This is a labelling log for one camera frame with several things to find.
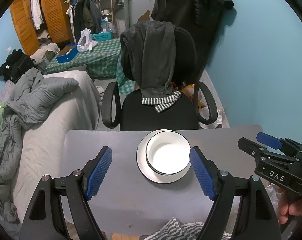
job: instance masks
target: chair seat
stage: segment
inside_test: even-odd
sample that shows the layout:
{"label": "chair seat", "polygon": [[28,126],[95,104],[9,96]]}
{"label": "chair seat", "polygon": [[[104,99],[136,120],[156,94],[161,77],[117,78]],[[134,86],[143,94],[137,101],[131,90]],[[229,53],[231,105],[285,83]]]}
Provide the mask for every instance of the chair seat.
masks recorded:
{"label": "chair seat", "polygon": [[184,93],[173,106],[161,113],[158,113],[154,106],[142,104],[141,90],[133,91],[123,102],[121,131],[197,130],[198,128],[193,103]]}

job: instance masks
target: louvered door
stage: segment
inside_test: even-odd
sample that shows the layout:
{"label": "louvered door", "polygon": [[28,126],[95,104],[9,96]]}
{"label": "louvered door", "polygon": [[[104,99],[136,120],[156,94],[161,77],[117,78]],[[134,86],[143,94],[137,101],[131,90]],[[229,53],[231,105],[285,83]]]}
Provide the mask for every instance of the louvered door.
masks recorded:
{"label": "louvered door", "polygon": [[30,0],[15,0],[10,6],[11,17],[22,48],[27,55],[33,55],[38,49],[38,38],[30,17]]}
{"label": "louvered door", "polygon": [[66,15],[63,13],[63,0],[41,0],[41,7],[54,43],[69,40]]}

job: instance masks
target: bolt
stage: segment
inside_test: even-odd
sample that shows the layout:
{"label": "bolt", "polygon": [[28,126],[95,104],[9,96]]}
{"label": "bolt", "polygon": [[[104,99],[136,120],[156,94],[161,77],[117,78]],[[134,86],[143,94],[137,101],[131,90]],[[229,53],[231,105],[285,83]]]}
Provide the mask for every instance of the bolt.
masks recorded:
{"label": "bolt", "polygon": [[221,176],[227,176],[229,173],[226,170],[219,171]]}
{"label": "bolt", "polygon": [[81,175],[81,173],[82,173],[81,170],[75,170],[75,171],[73,171],[73,175],[74,176],[79,176],[79,175]]}
{"label": "bolt", "polygon": [[42,177],[42,180],[43,180],[43,181],[47,181],[47,180],[49,179],[49,177],[50,177],[49,175],[44,175],[44,176]]}
{"label": "bolt", "polygon": [[253,179],[254,181],[259,181],[259,180],[260,180],[259,176],[257,176],[257,175],[253,175],[253,176],[252,176],[252,179]]}

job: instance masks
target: chair armrest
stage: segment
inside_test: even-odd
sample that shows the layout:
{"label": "chair armrest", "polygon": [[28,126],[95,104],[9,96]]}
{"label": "chair armrest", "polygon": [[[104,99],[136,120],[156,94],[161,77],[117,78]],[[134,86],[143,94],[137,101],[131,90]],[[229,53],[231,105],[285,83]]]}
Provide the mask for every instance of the chair armrest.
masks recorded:
{"label": "chair armrest", "polygon": [[[115,98],[115,119],[112,121],[112,102],[113,96]],[[110,129],[113,129],[118,126],[120,123],[120,114],[121,114],[121,102],[120,94],[118,91],[118,83],[110,83],[103,95],[102,106],[101,106],[102,122],[104,125]]]}
{"label": "chair armrest", "polygon": [[[208,104],[209,108],[209,119],[205,119],[200,115],[199,107],[198,107],[198,92],[199,88],[202,91],[205,100]],[[196,115],[198,116],[198,121],[203,124],[211,124],[214,123],[218,118],[218,110],[217,105],[215,104],[215,100],[213,98],[213,95],[211,94],[208,87],[203,82],[198,82],[194,86],[194,94],[193,94],[193,105],[195,108]]]}

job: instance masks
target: green checkered tablecloth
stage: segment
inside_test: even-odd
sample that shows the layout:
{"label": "green checkered tablecloth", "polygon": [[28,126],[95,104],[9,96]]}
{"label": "green checkered tablecloth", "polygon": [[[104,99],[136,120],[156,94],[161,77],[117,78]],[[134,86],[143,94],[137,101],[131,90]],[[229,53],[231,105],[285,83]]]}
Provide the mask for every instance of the green checkered tablecloth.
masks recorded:
{"label": "green checkered tablecloth", "polygon": [[91,51],[78,52],[69,62],[58,63],[54,57],[46,67],[45,74],[83,65],[86,65],[86,71],[92,79],[116,78],[121,94],[128,95],[134,90],[135,82],[125,77],[121,66],[120,39],[99,41]]}

